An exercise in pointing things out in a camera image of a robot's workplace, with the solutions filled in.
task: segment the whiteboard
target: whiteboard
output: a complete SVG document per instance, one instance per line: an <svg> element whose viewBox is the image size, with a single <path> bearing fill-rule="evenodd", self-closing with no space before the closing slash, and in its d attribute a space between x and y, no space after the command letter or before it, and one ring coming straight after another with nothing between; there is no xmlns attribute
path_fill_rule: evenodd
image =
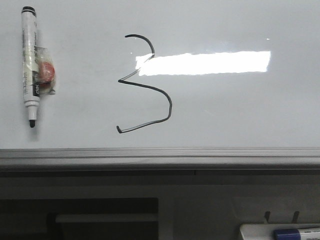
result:
<svg viewBox="0 0 320 240"><path fill-rule="evenodd" d="M23 99L24 6L37 12L39 45L57 77L35 128ZM0 149L320 146L318 0L2 0L0 9ZM265 71L135 75L129 80L170 95L172 116L119 134L116 125L168 114L160 93L117 82L150 53L127 34L150 39L155 57L267 52L269 59Z"/></svg>

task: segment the black marker drawing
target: black marker drawing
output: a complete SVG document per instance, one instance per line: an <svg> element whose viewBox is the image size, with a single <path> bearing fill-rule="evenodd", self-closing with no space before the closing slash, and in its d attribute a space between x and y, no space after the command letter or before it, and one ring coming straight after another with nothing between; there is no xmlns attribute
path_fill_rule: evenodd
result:
<svg viewBox="0 0 320 240"><path fill-rule="evenodd" d="M154 49L154 46L152 45L152 43L150 42L150 40L148 38L146 38L145 36L141 36L141 35L138 35L138 34L129 34L129 35L126 35L125 38L129 38L129 37L135 37L135 38L139 38L139 39L143 39L145 40L150 48L151 48L151 53L152 55L150 57L148 57L148 59L144 62L147 62L149 61L150 59L152 59L154 56L155 56L155 49ZM171 101L171 98L169 97L169 95L163 91L162 89L159 89L159 88L156 88L154 86L149 86L149 85L144 85L144 84L140 84L140 83L136 83L136 82L131 82L131 81L125 81L126 79L132 77L133 75L137 74L139 71L140 71L140 68L138 68L137 70L135 70L134 72L130 73L129 75L121 78L118 80L118 83L122 83L122 84L128 84L128 85L134 85L134 86L138 86L138 87L142 87L142 88L147 88L147 89L152 89L152 90L155 90L155 91L158 91L160 93L162 93L163 95L166 96L166 98L168 99L169 101L169 113L168 113L168 116L163 118L163 119L160 119L160 120L155 120L155 121L149 121L149 122L146 122L144 124L141 124L141 125L138 125L138 126L134 126L134 127L131 127L131 128L127 128L127 129L123 129L121 130L119 126L116 126L116 129L118 130L118 132L120 134L122 133L127 133L127 132L131 132L133 130L137 130L137 129L140 129L140 128L143 128L143 127L146 127L146 126L149 126L151 124L158 124L158 123L162 123L166 120L168 120L171 116L171 113L172 113L172 101Z"/></svg>

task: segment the marker barrel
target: marker barrel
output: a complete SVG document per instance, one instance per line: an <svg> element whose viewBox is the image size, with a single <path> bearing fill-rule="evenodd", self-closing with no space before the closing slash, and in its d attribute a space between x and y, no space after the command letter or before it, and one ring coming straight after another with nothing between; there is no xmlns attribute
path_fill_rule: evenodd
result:
<svg viewBox="0 0 320 240"><path fill-rule="evenodd" d="M275 240L320 240L320 227L277 229L273 235Z"/></svg>
<svg viewBox="0 0 320 240"><path fill-rule="evenodd" d="M40 104L36 16L33 7L25 6L21 11L24 104L27 107L28 119L32 128L35 125L35 120L37 120L37 111Z"/></svg>

